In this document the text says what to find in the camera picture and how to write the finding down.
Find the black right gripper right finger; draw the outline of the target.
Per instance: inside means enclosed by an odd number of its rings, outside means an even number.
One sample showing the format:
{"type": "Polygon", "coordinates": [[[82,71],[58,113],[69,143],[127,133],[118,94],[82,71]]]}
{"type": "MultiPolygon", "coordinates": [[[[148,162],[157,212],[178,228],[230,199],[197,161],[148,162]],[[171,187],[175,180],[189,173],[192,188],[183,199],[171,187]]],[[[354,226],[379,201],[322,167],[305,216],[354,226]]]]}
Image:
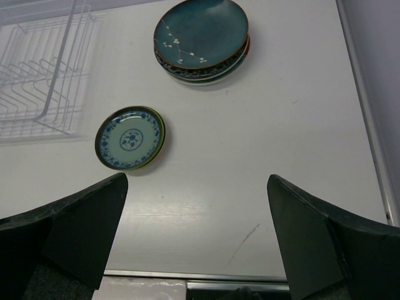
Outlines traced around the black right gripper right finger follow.
{"type": "Polygon", "coordinates": [[[399,228],[273,174],[267,196],[293,299],[399,299],[399,228]]]}

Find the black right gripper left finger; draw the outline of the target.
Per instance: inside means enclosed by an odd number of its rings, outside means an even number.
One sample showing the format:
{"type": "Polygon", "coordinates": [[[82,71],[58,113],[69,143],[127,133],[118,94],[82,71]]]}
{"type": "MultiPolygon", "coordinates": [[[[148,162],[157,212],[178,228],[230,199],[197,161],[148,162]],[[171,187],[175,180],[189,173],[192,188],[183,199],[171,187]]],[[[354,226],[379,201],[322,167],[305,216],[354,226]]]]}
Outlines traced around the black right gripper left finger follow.
{"type": "Polygon", "coordinates": [[[128,193],[116,173],[1,219],[1,299],[92,299],[100,288],[128,193]]]}

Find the dark green plate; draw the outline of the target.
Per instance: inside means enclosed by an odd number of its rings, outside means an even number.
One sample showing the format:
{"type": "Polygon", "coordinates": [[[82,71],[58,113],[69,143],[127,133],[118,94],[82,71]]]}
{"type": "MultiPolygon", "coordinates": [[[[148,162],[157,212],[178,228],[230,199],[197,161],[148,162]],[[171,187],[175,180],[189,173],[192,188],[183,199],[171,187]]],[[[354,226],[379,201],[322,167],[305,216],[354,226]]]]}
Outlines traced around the dark green plate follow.
{"type": "Polygon", "coordinates": [[[170,65],[202,69],[236,54],[248,31],[248,17],[234,1],[184,1],[159,20],[153,43],[170,65]]]}
{"type": "Polygon", "coordinates": [[[146,121],[134,119],[134,106],[122,108],[111,114],[99,127],[94,150],[99,161],[106,167],[126,171],[132,170],[134,162],[146,152],[141,139],[151,131],[146,121]]]}

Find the blue white floral plate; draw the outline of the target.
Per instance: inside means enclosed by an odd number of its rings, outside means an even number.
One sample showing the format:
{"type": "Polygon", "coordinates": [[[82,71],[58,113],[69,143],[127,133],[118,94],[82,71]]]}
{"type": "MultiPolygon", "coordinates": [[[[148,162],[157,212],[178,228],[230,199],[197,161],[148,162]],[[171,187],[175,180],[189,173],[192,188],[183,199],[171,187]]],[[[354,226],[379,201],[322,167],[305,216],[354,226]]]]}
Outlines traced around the blue white floral plate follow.
{"type": "Polygon", "coordinates": [[[170,75],[181,78],[185,81],[205,81],[208,79],[214,79],[223,74],[230,73],[234,71],[239,65],[245,60],[248,55],[249,48],[251,44],[250,35],[247,35],[246,42],[241,46],[237,53],[235,53],[230,58],[225,61],[210,67],[205,67],[201,69],[184,69],[181,67],[173,66],[167,63],[157,51],[154,51],[156,61],[159,65],[170,75]]]}

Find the lime green plate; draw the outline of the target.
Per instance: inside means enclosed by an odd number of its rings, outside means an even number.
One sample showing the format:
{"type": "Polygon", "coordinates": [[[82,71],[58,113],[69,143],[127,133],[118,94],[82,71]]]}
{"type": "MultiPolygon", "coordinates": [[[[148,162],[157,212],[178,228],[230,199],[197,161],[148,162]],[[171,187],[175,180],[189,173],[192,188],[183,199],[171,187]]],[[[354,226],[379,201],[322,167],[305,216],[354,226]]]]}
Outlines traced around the lime green plate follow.
{"type": "Polygon", "coordinates": [[[153,108],[147,106],[134,106],[134,119],[146,121],[151,131],[146,131],[141,139],[141,144],[145,144],[146,152],[137,158],[132,170],[137,170],[148,165],[160,153],[166,138],[166,125],[161,115],[153,108]]]}

